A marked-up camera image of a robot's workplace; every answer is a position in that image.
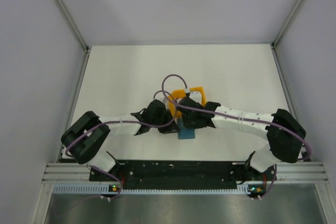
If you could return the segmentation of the blue leather card holder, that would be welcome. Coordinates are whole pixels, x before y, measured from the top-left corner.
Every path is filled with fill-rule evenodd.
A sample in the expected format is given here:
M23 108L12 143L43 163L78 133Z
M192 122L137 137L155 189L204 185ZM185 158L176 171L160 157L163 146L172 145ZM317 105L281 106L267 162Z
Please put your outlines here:
M177 125L179 127L179 132L178 132L178 139L179 140L195 139L195 130L194 129L187 129L183 125L183 120L181 118L177 119Z

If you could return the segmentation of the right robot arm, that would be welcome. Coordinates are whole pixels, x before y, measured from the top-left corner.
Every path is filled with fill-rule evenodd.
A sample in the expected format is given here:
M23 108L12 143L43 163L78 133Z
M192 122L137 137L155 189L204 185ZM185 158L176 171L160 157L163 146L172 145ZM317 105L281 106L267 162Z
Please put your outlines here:
M189 97L184 97L177 104L177 110L185 120L185 127L231 129L265 140L265 146L253 151L246 161L245 174L252 180L278 163L303 160L300 153L306 131L287 110L278 109L271 114L251 113L234 110L218 102L201 105Z

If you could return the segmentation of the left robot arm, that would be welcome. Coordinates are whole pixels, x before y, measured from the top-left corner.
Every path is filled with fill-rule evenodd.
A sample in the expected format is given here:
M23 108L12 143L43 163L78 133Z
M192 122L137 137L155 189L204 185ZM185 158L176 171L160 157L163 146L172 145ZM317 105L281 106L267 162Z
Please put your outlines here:
M84 113L61 137L65 154L78 164L101 170L107 180L119 174L117 161L103 149L108 136L137 136L158 129L161 134L177 133L179 127L166 104L154 99L147 108L118 118L100 117L93 111Z

